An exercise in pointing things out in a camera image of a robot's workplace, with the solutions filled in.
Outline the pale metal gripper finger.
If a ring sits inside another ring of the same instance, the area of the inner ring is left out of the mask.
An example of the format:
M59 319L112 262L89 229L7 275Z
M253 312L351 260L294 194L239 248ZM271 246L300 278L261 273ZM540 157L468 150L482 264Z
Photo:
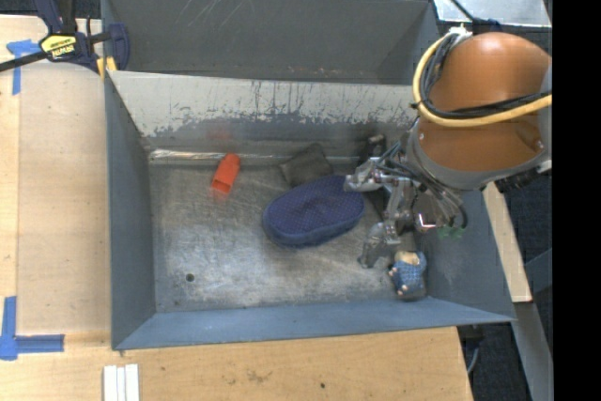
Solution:
M367 233L358 262L363 268L371 269L381 257L393 256L400 244L395 222L374 224Z
M345 177L344 190L354 193L370 193L379 190L382 184L378 182L371 170L356 170Z

